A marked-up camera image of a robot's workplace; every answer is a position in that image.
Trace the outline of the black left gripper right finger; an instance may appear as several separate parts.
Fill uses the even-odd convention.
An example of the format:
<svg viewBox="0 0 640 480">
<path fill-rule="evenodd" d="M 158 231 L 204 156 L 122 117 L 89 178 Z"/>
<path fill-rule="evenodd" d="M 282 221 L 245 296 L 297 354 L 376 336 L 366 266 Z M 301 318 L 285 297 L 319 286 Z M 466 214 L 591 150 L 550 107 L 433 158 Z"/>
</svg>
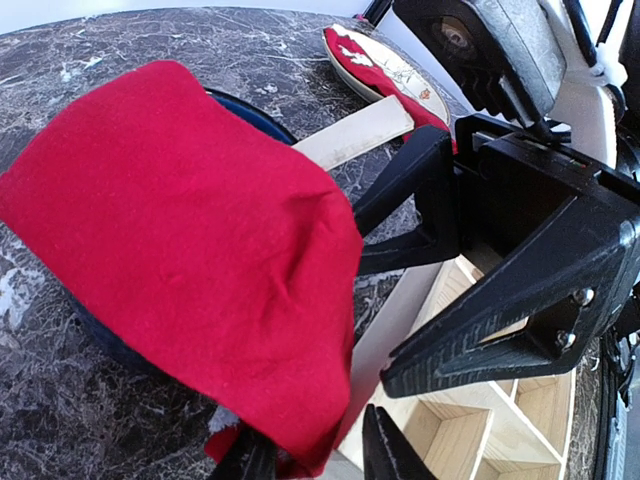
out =
<svg viewBox="0 0 640 480">
<path fill-rule="evenodd" d="M 383 407 L 366 406 L 362 440 L 365 479 L 437 479 Z"/>
</svg>

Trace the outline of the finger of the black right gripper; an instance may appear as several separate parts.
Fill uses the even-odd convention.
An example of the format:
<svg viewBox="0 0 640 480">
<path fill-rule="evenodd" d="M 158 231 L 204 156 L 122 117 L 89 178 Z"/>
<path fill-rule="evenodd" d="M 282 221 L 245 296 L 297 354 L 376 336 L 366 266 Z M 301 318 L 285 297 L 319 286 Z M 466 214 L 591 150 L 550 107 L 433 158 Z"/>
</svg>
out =
<svg viewBox="0 0 640 480">
<path fill-rule="evenodd" d="M 435 264 L 459 255 L 459 215 L 449 132 L 418 128 L 353 205 L 365 237 L 413 199 L 419 223 L 411 231 L 364 247 L 360 275 Z"/>
<path fill-rule="evenodd" d="M 638 206 L 574 197 L 392 352 L 384 391 L 566 373 L 616 323 L 638 275 Z"/>
</svg>

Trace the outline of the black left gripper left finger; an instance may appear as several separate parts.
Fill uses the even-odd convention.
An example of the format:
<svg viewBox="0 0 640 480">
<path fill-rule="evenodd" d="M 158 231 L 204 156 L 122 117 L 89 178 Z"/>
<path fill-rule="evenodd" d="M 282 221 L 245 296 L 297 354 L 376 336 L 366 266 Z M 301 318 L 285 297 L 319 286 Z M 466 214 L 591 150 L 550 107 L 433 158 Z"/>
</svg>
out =
<svg viewBox="0 0 640 480">
<path fill-rule="evenodd" d="M 274 480 L 278 448 L 260 432 L 245 428 L 208 480 Z"/>
</svg>

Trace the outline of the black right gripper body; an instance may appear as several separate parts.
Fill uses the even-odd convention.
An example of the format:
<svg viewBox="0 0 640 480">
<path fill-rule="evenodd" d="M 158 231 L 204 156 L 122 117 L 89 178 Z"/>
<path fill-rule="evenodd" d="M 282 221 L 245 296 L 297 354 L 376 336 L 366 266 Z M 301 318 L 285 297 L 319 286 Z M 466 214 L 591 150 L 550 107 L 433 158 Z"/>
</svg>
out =
<svg viewBox="0 0 640 480">
<path fill-rule="evenodd" d="M 635 182 L 565 146 L 477 115 L 460 119 L 455 133 L 459 248 L 484 277 L 574 197 L 639 208 Z"/>
</svg>

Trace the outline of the plain red sock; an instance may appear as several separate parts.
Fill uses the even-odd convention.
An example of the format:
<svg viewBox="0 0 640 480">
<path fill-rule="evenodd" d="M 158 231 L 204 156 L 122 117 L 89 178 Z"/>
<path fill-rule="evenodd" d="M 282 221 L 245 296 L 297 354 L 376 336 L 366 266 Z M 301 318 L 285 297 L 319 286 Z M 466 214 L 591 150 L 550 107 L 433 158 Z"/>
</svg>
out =
<svg viewBox="0 0 640 480">
<path fill-rule="evenodd" d="M 350 400 L 351 205 L 157 61 L 79 98 L 1 177 L 2 221 L 103 325 L 321 474 Z"/>
</svg>

